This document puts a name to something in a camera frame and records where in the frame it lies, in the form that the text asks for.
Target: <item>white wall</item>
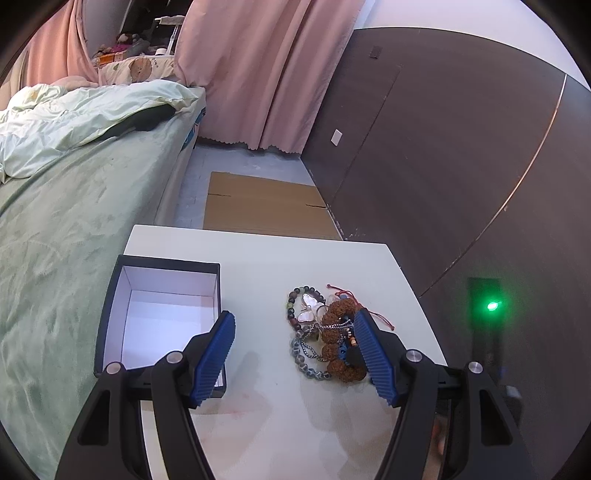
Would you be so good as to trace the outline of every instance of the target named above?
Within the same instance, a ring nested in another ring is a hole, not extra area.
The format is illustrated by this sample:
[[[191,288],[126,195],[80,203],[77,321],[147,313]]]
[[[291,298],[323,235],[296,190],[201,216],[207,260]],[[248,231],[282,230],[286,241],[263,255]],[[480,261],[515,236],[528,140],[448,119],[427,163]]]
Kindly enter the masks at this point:
[[[366,0],[355,28],[373,27],[437,28],[489,38],[547,61],[589,88],[555,33],[520,0]]]
[[[82,21],[89,56],[92,57],[101,44],[115,45],[130,3],[131,0],[84,0]]]

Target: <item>green bedsheet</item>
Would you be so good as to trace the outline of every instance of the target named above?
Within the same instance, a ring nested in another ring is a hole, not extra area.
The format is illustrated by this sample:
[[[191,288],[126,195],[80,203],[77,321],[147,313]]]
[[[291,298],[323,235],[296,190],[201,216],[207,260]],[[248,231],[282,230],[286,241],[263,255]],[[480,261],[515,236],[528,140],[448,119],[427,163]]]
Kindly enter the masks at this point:
[[[54,478],[95,383],[115,260],[133,225],[153,220],[147,205],[196,116],[86,145],[0,186],[0,420],[41,480]]]

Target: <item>open box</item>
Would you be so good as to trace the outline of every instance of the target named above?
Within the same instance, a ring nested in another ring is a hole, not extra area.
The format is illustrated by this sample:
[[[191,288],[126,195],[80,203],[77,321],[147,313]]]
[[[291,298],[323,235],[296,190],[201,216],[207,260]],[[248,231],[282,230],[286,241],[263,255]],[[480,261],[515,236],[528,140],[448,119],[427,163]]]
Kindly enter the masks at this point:
[[[95,375],[111,362],[142,369],[182,351],[221,311],[219,264],[120,255],[100,317]],[[225,391],[222,368],[212,397]]]

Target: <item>wall outlet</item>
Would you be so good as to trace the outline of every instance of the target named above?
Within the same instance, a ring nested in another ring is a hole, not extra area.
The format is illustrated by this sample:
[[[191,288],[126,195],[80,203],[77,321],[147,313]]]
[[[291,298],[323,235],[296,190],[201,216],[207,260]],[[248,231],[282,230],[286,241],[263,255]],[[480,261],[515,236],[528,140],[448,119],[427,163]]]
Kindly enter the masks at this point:
[[[334,143],[334,145],[338,145],[339,141],[340,141],[340,137],[342,137],[343,134],[341,132],[339,132],[338,130],[335,130],[335,133],[333,134],[333,138],[330,139],[330,141],[332,143]]]

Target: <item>dark brown wardrobe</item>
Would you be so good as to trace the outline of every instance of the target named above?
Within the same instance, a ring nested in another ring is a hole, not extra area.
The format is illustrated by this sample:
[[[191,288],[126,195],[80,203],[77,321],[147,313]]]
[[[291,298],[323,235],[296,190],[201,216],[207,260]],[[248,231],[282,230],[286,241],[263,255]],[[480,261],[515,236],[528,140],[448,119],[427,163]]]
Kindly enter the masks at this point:
[[[470,359],[466,279],[501,278],[504,382],[550,479],[591,420],[591,92],[484,38],[356,30],[302,160],[345,240],[389,246],[450,365]]]

